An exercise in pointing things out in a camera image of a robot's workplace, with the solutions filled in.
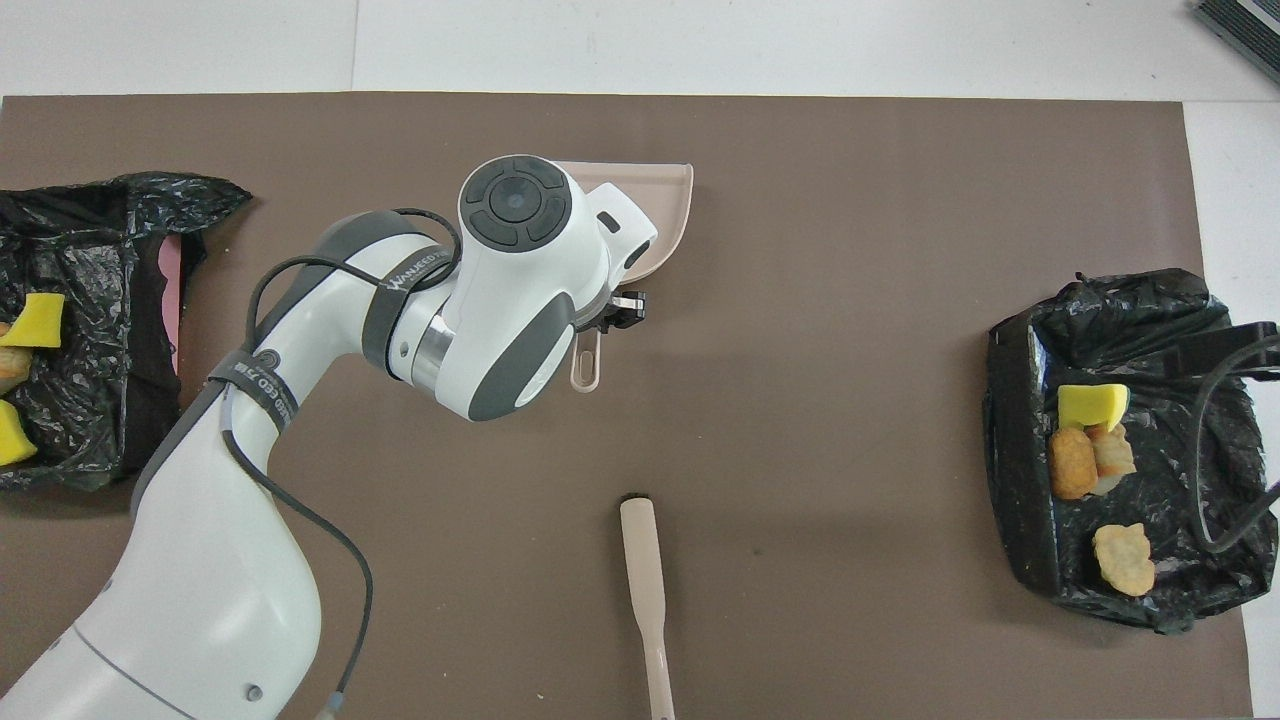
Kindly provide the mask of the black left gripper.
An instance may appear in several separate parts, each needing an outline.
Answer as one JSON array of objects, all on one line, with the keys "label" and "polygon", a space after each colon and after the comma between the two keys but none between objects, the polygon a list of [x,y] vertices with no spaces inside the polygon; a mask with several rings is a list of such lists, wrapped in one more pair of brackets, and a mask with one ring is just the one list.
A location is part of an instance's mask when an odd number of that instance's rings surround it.
[{"label": "black left gripper", "polygon": [[628,329],[646,318],[648,296],[644,291],[614,291],[598,315],[598,331]]}]

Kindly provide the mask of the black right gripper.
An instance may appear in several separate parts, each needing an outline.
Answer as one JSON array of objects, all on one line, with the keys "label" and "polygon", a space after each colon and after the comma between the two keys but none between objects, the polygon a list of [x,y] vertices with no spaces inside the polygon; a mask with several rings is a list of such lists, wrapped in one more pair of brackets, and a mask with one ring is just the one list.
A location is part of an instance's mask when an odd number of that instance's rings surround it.
[{"label": "black right gripper", "polygon": [[1226,377],[1276,382],[1277,323],[1251,322],[1236,325],[1206,325],[1171,322],[1164,331],[1167,347],[1156,354],[1152,382],[1199,383],[1229,357],[1252,347],[1254,351],[1226,369]]}]

